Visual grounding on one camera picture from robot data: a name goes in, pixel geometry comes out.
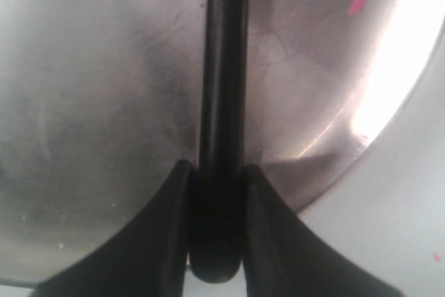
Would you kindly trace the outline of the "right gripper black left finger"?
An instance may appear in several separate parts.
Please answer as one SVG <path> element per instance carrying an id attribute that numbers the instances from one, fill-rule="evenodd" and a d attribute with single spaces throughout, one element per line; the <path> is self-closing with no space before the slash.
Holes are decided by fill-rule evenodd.
<path id="1" fill-rule="evenodd" d="M 133 220 L 34 296 L 182 296 L 190 178 L 191 164 L 178 161 Z"/>

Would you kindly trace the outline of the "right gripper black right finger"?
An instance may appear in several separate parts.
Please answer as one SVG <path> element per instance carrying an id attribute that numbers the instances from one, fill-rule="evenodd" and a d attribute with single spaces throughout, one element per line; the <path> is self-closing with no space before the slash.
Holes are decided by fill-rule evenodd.
<path id="1" fill-rule="evenodd" d="M 243 176 L 248 296 L 401 296 L 317 237 L 258 166 L 246 166 Z"/>

